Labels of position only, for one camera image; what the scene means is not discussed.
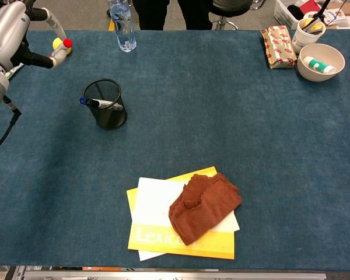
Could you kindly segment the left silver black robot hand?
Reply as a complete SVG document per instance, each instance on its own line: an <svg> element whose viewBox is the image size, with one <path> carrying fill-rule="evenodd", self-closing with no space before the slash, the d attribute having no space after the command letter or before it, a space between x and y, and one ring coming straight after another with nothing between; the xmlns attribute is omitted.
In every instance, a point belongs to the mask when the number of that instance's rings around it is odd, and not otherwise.
<svg viewBox="0 0 350 280"><path fill-rule="evenodd" d="M33 1L14 1L0 8L0 66L6 71L19 64L47 69L64 62L72 40L67 38L58 19L47 8L35 8ZM31 52L26 34L32 21L45 21L52 27L60 45L49 56Z"/></svg>

